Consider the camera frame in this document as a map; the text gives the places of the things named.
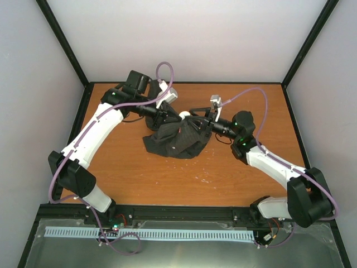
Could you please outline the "dark pinstriped shirt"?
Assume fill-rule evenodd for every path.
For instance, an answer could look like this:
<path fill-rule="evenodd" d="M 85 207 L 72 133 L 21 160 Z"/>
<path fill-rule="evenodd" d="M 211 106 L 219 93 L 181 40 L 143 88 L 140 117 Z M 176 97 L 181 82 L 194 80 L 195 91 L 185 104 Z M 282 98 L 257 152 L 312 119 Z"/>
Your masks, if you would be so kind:
<path fill-rule="evenodd" d="M 162 102 L 159 109 L 164 109 Z M 190 125 L 190 119 L 200 116 L 188 116 L 179 123 L 169 123 L 160 127 L 153 127 L 153 117 L 145 116 L 147 127 L 153 131 L 142 138 L 147 152 L 163 157 L 176 159 L 192 159 L 197 157 L 206 147 L 211 133 L 199 133 Z"/>

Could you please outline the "black enclosure frame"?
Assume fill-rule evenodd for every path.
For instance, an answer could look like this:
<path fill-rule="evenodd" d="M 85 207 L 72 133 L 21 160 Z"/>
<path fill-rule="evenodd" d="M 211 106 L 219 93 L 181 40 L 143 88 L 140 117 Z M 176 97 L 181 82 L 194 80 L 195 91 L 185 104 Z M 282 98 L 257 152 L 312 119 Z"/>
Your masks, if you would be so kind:
<path fill-rule="evenodd" d="M 293 112 L 293 109 L 291 106 L 291 102 L 288 97 L 287 87 L 288 87 L 289 83 L 292 81 L 296 72 L 298 71 L 298 68 L 302 64 L 304 58 L 308 54 L 313 43 L 316 41 L 316 39 L 317 39 L 319 33 L 321 32 L 321 30 L 323 29 L 325 23 L 327 22 L 330 15 L 334 11 L 337 3 L 338 3 L 337 1 L 327 1 L 325 3 L 322 11 L 320 12 L 316 22 L 313 25 L 311 31 L 309 32 L 308 36 L 306 37 L 302 47 L 299 49 L 299 52 L 298 52 L 297 56 L 295 57 L 292 65 L 290 66 L 286 76 L 284 77 L 283 81 L 280 83 L 280 86 L 282 87 L 282 92 L 283 92 L 283 95 L 284 95 L 284 98 L 286 101 L 286 106 L 287 106 L 289 114 L 290 114 L 291 122 L 293 124 L 295 135 L 297 137 L 297 141 L 298 141 L 298 145 L 299 145 L 299 148 L 301 151 L 303 162 L 307 167 L 310 166 L 310 163 L 309 163 L 309 160 L 308 160 L 308 157 L 306 154 L 305 147 L 303 145 L 300 131 L 298 129 L 298 125 L 297 125 L 295 115 L 294 115 L 294 112 Z M 66 54 L 71 65 L 73 66 L 77 76 L 79 77 L 80 81 L 82 82 L 82 84 L 84 86 L 83 95 L 82 95 L 80 105 L 79 105 L 72 129 L 71 129 L 70 136 L 69 136 L 70 138 L 74 138 L 74 136 L 79 133 L 79 125 L 81 123 L 83 123 L 83 121 L 84 121 L 85 112 L 88 109 L 89 101 L 90 101 L 95 83 L 88 81 L 88 79 L 87 79 L 86 75 L 84 74 L 67 38 L 65 37 L 65 34 L 64 34 L 63 30 L 61 29 L 60 24 L 58 23 L 48 1 L 37 1 L 37 4 L 38 4 L 41 12 L 45 16 L 48 24 L 50 25 L 53 33 L 55 34 L 58 42 L 60 43 L 64 53 Z M 31 228 L 31 232 L 27 239 L 25 248 L 23 250 L 22 256 L 20 258 L 20 261 L 18 264 L 19 267 L 27 267 L 27 266 L 31 265 L 31 261 L 33 259 L 33 253 L 35 252 L 35 243 L 34 243 L 34 241 L 36 239 L 35 233 L 36 233 L 36 231 L 39 230 L 40 222 L 44 221 L 44 220 L 50 220 L 50 219 L 40 219 L 38 221 L 35 219 L 33 226 Z"/>

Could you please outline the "clear plastic sheet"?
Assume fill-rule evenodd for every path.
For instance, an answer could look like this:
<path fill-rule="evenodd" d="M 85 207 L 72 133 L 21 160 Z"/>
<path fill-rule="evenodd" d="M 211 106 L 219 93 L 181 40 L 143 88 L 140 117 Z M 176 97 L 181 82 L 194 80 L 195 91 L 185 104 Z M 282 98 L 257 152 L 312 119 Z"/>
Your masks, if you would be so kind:
<path fill-rule="evenodd" d="M 27 267 L 343 267 L 327 224 L 285 224 L 270 246 L 229 241 L 142 241 L 44 237 L 46 227 L 94 227 L 81 220 L 44 220 Z M 240 230 L 219 223 L 144 222 L 137 229 Z"/>

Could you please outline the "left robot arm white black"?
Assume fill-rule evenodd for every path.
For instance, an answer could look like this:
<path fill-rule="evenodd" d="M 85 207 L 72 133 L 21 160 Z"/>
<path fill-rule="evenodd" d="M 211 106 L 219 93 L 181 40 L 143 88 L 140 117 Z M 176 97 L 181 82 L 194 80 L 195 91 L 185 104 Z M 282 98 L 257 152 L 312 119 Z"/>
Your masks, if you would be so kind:
<path fill-rule="evenodd" d="M 156 98 L 144 96 L 150 77 L 131 71 L 126 82 L 107 90 L 90 121 L 79 134 L 60 152 L 49 155 L 52 180 L 48 199 L 52 204 L 61 203 L 54 200 L 52 192 L 55 184 L 72 192 L 71 198 L 80 200 L 87 208 L 97 212 L 96 217 L 102 224 L 115 221 L 115 201 L 98 186 L 88 167 L 108 135 L 127 117 L 133 108 L 157 108 L 172 94 L 172 81 L 158 80 L 159 93 Z"/>

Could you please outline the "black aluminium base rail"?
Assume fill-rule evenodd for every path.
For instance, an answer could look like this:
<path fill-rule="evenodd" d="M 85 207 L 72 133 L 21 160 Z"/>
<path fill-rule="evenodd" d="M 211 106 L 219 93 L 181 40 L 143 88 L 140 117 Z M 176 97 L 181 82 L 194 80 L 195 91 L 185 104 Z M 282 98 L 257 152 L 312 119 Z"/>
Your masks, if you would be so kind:
<path fill-rule="evenodd" d="M 132 226 L 138 222 L 218 222 L 228 223 L 233 227 L 247 229 L 267 229 L 269 224 L 274 227 L 282 226 L 282 222 L 261 219 L 252 221 L 248 207 L 190 207 L 190 206 L 143 206 L 118 205 L 112 218 L 98 213 L 103 226 L 109 227 L 117 223 Z M 40 219 L 83 219 L 86 224 L 96 224 L 93 212 L 81 204 L 42 204 L 36 220 Z"/>

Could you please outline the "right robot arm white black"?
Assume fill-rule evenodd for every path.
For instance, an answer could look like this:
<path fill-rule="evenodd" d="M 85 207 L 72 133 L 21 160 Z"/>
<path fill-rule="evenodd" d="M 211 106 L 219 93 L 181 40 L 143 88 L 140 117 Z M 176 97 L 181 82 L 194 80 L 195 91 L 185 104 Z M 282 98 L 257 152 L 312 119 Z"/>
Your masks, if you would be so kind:
<path fill-rule="evenodd" d="M 336 212 L 323 173 L 315 167 L 295 166 L 256 141 L 251 112 L 240 111 L 231 121 L 219 118 L 217 108 L 191 109 L 189 113 L 197 130 L 210 130 L 231 139 L 230 147 L 236 159 L 262 171 L 286 190 L 286 197 L 266 196 L 252 203 L 252 216 L 256 220 L 291 219 L 307 228 L 317 221 L 329 220 Z"/>

